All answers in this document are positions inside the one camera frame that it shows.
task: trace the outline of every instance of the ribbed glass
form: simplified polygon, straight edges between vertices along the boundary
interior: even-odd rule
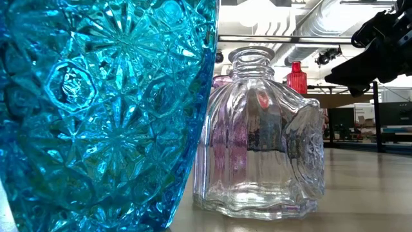
[[[234,51],[212,92],[194,165],[194,203],[231,217],[301,218],[324,194],[323,112],[273,80],[272,50]]]
[[[0,178],[18,230],[167,228],[206,112],[217,0],[0,6]]]
[[[296,92],[300,94],[308,93],[307,75],[302,72],[300,61],[292,63],[292,72],[286,76],[286,81],[288,87],[294,89]]]

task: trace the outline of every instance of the tabletop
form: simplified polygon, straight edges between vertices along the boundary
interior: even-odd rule
[[[192,204],[189,177],[168,232],[411,232],[412,156],[325,150],[326,194],[302,220],[230,218]],[[0,188],[0,231],[15,230]]]

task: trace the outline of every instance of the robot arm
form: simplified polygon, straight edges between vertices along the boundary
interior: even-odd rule
[[[379,12],[354,33],[352,45],[365,51],[333,68],[326,82],[347,86],[356,97],[376,78],[386,83],[412,75],[412,0],[397,0],[397,8]]]

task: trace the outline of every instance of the clear glass bottle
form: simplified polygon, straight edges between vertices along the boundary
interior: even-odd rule
[[[194,203],[231,217],[274,220],[315,211],[324,194],[323,114],[274,81],[274,52],[233,51],[233,82],[209,99],[194,165]]]

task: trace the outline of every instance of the glass bottle neck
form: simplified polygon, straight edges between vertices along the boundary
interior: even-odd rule
[[[298,73],[298,72],[302,72],[301,62],[294,61],[292,62],[292,73]]]
[[[269,67],[274,52],[265,47],[240,48],[229,55],[233,63],[233,80],[244,78],[273,79],[275,71]]]

